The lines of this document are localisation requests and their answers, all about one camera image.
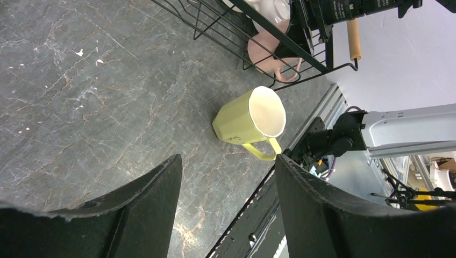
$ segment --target metal frame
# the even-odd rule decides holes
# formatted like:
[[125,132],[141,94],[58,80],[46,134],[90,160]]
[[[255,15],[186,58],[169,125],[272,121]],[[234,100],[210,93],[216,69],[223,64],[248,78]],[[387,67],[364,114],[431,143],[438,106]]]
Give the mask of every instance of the metal frame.
[[449,152],[456,149],[456,141],[417,142],[411,144],[395,144],[369,148],[370,156],[374,159],[386,157],[401,157],[418,154]]
[[[384,168],[386,168],[390,173],[392,173],[393,175],[395,175],[398,178],[400,177],[400,175],[399,175],[400,172],[397,171],[397,169],[393,163],[393,158],[382,159],[382,160],[380,160],[380,162],[382,163],[382,166]],[[402,175],[402,178],[401,178],[401,182],[404,184],[407,184],[407,180],[409,177],[410,163],[411,163],[411,159],[408,158],[407,164],[405,166],[406,170],[404,171],[404,174]]]
[[[174,16],[181,19],[186,25],[191,27],[194,30],[193,39],[198,39],[201,35],[206,36],[213,42],[222,46],[224,49],[229,51],[231,54],[237,56],[243,61],[243,69],[248,69],[251,67],[256,67],[269,78],[273,80],[270,88],[275,85],[275,82],[285,84],[285,87],[280,87],[277,90],[285,89],[287,87],[297,85],[299,83],[312,80],[314,78],[323,76],[332,71],[344,68],[351,67],[353,70],[358,70],[358,63],[355,61],[352,63],[345,63],[341,66],[334,68],[333,60],[333,41],[332,37],[325,43],[325,49],[317,54],[310,54],[306,52],[302,47],[300,47],[296,42],[289,38],[286,34],[282,33],[277,27],[270,23],[266,18],[254,10],[250,5],[248,5],[243,0],[230,0],[234,5],[231,8],[224,8],[224,11],[220,10],[220,7],[214,5],[215,3],[223,5],[221,0],[208,1],[208,0],[152,0],[154,3],[164,8]],[[239,8],[245,15],[249,16],[255,22],[257,22],[261,27],[265,28],[271,35],[279,39],[280,43],[284,45],[289,50],[296,53],[297,57],[303,59],[302,63],[307,62],[311,65],[309,68],[305,68],[301,71],[296,70],[296,65],[292,66],[284,62],[276,54],[266,49],[264,46],[259,44],[252,37],[256,34],[256,31],[252,31],[249,27],[253,27],[252,22],[246,17],[241,18],[238,13],[235,13],[233,10],[234,7]],[[279,81],[274,74],[265,72],[264,70],[256,66],[257,63],[261,62],[260,60],[257,63],[252,63],[248,56],[246,56],[246,45],[249,40],[253,40],[264,50],[266,50],[270,56],[273,56],[274,59],[280,60],[284,63],[285,68],[283,73],[293,70],[298,73],[298,77],[291,82]],[[325,59],[319,61],[317,56],[325,53]],[[302,78],[302,75],[305,71],[314,67],[320,73],[311,77]]]
[[369,112],[362,123],[367,147],[409,142],[456,141],[456,104]]
[[[456,201],[456,192],[454,191],[444,191],[438,188],[429,191],[417,191],[401,182],[401,180],[389,173],[387,169],[383,169],[382,172],[387,175],[386,181],[393,187],[393,192],[389,197],[380,196],[375,193],[372,193],[371,195],[385,198],[386,203],[389,205],[399,204],[402,209],[407,209],[408,204],[444,206]],[[431,196],[432,200],[415,200],[415,198],[420,195]],[[441,200],[438,197],[446,197],[451,200]]]
[[418,173],[421,175],[421,178],[423,179],[424,185],[429,191],[434,190],[434,186],[432,185],[431,178],[429,175],[429,170],[426,167],[426,164],[424,162],[424,158],[419,155],[413,155],[410,157],[413,164],[415,165],[416,170]]

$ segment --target countertop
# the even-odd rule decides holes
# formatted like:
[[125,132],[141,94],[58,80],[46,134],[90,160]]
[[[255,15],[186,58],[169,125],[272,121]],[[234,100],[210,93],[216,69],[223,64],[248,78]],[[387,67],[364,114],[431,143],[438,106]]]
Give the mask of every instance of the countertop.
[[[146,0],[0,2],[0,198],[73,208],[180,153],[169,257],[206,255],[272,165],[219,141],[211,122],[271,79],[192,36]],[[328,88],[279,92],[283,147]]]

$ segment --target metal wire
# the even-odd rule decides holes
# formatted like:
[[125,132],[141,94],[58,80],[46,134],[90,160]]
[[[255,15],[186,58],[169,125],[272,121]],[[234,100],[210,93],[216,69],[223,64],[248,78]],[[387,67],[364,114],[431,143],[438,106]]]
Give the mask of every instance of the metal wire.
[[[152,0],[152,2],[156,3],[158,6],[162,7],[163,9],[167,10],[175,17],[178,17],[182,22],[186,25],[191,27],[194,30],[193,39],[198,39],[201,35],[204,35],[208,39],[212,40],[216,44],[222,46],[224,49],[229,51],[231,54],[237,56],[239,59],[243,61],[243,70],[250,69],[254,67],[260,72],[263,72],[266,76],[273,80],[272,84],[269,87],[275,85],[275,82],[279,82],[285,84],[286,86],[280,87],[277,90],[285,89],[290,86],[306,82],[313,78],[317,78],[319,76],[325,75],[330,73],[331,71],[340,69],[342,67],[350,66],[354,70],[357,70],[358,64],[355,61],[355,66],[351,63],[344,64],[339,66],[335,69],[329,69],[324,71],[318,75],[302,78],[302,75],[309,69],[312,68],[302,68],[300,71],[296,70],[296,65],[291,65],[286,63],[283,59],[279,58],[276,54],[273,53],[270,49],[267,49],[262,44],[258,43],[253,36],[257,34],[252,21],[247,18],[242,13],[237,13],[233,9],[235,6],[232,7],[226,6],[222,0]],[[316,38],[319,36],[319,33],[312,36],[312,38]],[[259,60],[253,63],[250,58],[248,57],[247,52],[247,45],[248,42],[252,40],[254,43],[259,45],[261,48],[264,49],[269,55],[262,60]],[[322,45],[323,43],[317,43],[313,47]],[[321,55],[322,53],[326,52],[326,56],[324,57],[323,61],[319,61],[319,63],[327,63],[326,58],[329,55],[332,58],[332,44],[329,46],[331,47],[331,51],[327,52],[326,48],[328,48],[328,44],[325,44],[325,49],[314,54],[311,58],[314,59],[312,63],[315,63],[316,57]],[[290,70],[297,73],[296,78],[291,82],[282,82],[275,76],[274,73],[268,73],[261,68],[258,67],[258,64],[262,61],[265,61],[268,58],[274,58],[275,60],[280,60],[283,63],[283,71],[282,73],[286,73]]]

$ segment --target handwritten text on mug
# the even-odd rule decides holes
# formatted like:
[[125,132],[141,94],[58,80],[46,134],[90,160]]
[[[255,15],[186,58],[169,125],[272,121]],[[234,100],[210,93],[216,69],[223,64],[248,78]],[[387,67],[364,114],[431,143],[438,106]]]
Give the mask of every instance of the handwritten text on mug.
[[232,140],[240,140],[240,139],[241,139],[241,137],[239,137],[239,136],[237,136],[237,135],[236,135],[236,136],[234,136],[234,137],[229,137],[229,138],[226,138],[226,140],[227,140],[227,141],[232,141]]

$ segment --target pink mug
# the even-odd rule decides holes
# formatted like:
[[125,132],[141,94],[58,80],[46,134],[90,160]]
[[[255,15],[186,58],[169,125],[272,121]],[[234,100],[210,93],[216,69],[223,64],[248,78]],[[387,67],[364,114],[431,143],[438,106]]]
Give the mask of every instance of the pink mug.
[[[289,19],[284,20],[281,23],[277,24],[277,28],[281,30],[283,33],[285,33],[288,29],[289,24]],[[266,49],[271,51],[272,53],[275,51],[275,49],[280,43],[278,39],[276,39],[266,30],[262,30],[260,33],[253,36],[253,39],[256,40],[261,46],[264,46]],[[258,45],[251,39],[248,41],[247,45],[248,56],[250,57],[250,60],[259,71],[263,70],[266,73],[270,73],[273,71],[277,79],[282,82],[289,82],[298,75],[298,73],[295,72],[294,75],[285,78],[282,76],[280,69],[282,68],[282,66],[286,65],[285,63],[290,64],[298,59],[296,70],[299,71],[302,62],[301,58],[283,58],[282,60],[285,62],[284,63],[281,60],[274,59],[274,57],[260,45]]]

